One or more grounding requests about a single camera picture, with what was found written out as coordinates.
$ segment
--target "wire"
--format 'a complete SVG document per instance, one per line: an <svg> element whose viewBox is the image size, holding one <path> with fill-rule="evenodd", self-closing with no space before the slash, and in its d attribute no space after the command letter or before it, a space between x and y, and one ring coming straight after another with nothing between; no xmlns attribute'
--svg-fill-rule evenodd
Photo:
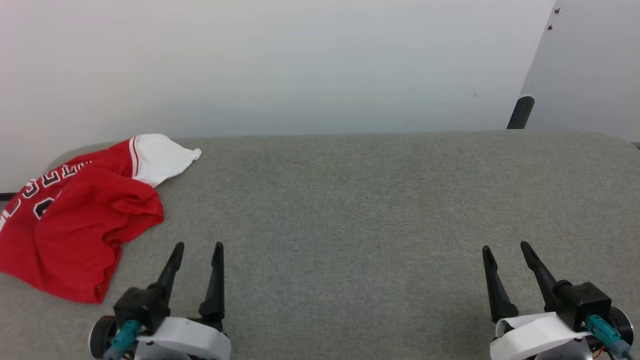
<svg viewBox="0 0 640 360"><path fill-rule="evenodd" d="M593 359L598 359L598 357L602 355L602 350L604 350L604 347L601 347L600 350L598 350L598 354L594 356Z"/></svg>

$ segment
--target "red and white garment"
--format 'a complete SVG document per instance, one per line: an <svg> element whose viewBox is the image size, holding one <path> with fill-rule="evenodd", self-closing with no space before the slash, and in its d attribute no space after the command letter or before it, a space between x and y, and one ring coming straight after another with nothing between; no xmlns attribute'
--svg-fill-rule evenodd
<svg viewBox="0 0 640 360"><path fill-rule="evenodd" d="M122 250L163 221L154 187L201 155L139 135L32 179L0 215L0 272L77 302L102 302Z"/></svg>

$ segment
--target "gray fabric surface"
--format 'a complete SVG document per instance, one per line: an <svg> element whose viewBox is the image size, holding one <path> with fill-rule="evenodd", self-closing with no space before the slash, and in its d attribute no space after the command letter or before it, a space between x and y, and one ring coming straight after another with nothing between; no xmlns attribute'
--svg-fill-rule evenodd
<svg viewBox="0 0 640 360"><path fill-rule="evenodd" d="M0 274L3 356L89 359L86 339L177 241L174 316L195 316L225 244L234 360L489 359L481 248L521 314L543 301L527 240L640 323L640 152L596 133L497 131L178 140L202 149L157 188L164 223L124 248L102 305ZM56 165L80 153L66 154Z"/></svg>

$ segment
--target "teal cable connector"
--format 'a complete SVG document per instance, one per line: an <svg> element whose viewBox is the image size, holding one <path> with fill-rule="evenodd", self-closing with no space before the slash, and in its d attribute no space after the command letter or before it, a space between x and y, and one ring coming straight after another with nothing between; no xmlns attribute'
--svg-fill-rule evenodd
<svg viewBox="0 0 640 360"><path fill-rule="evenodd" d="M602 341L607 352L618 359L630 359L631 346L620 339L620 333L612 328L603 318L591 315L587 318L587 330Z"/></svg>
<svg viewBox="0 0 640 360"><path fill-rule="evenodd" d="M104 360L120 360L124 353L140 336L140 325L136 320L128 320L113 338L111 347L104 353Z"/></svg>

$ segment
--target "white wall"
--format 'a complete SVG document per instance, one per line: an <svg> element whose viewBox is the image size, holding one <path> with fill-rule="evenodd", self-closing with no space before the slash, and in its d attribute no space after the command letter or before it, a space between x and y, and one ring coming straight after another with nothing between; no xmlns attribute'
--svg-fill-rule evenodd
<svg viewBox="0 0 640 360"><path fill-rule="evenodd" d="M527 129L603 131L640 142L640 1L558 0L522 90Z"/></svg>
<svg viewBox="0 0 640 360"><path fill-rule="evenodd" d="M138 133L504 129L552 5L0 1L0 192Z"/></svg>

